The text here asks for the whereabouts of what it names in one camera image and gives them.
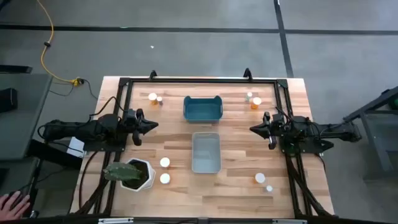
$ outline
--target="gray floor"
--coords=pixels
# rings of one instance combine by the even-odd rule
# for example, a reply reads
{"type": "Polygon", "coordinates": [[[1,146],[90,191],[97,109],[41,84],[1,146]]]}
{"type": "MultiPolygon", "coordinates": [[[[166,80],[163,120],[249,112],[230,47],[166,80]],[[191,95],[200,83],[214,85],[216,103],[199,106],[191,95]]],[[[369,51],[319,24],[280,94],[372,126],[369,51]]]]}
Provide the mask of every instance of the gray floor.
{"type": "MultiPolygon", "coordinates": [[[[43,0],[56,25],[136,27],[234,27],[275,29],[272,0],[43,0]]],[[[280,0],[286,29],[398,30],[393,0],[280,0]]],[[[47,25],[35,0],[13,0],[0,13],[7,24],[47,25]]],[[[1,30],[0,63],[40,66],[49,32],[1,30]]],[[[287,35],[294,77],[304,78],[314,120],[336,123],[356,108],[398,85],[398,36],[287,35]]],[[[286,77],[278,34],[206,34],[162,32],[56,32],[46,64],[63,78],[84,77],[98,94],[105,75],[286,77]]],[[[52,85],[67,93],[68,86],[52,85]]],[[[85,120],[95,100],[87,86],[67,98],[49,95],[39,124],[51,119],[85,120]]],[[[398,222],[397,183],[365,184],[362,176],[377,169],[367,140],[336,142],[325,153],[326,174],[337,215],[398,222]]],[[[73,183],[75,177],[54,177],[73,183]]],[[[46,215],[65,212],[69,187],[57,181],[42,186],[46,215]],[[51,198],[65,197],[65,203],[51,198]]]]}

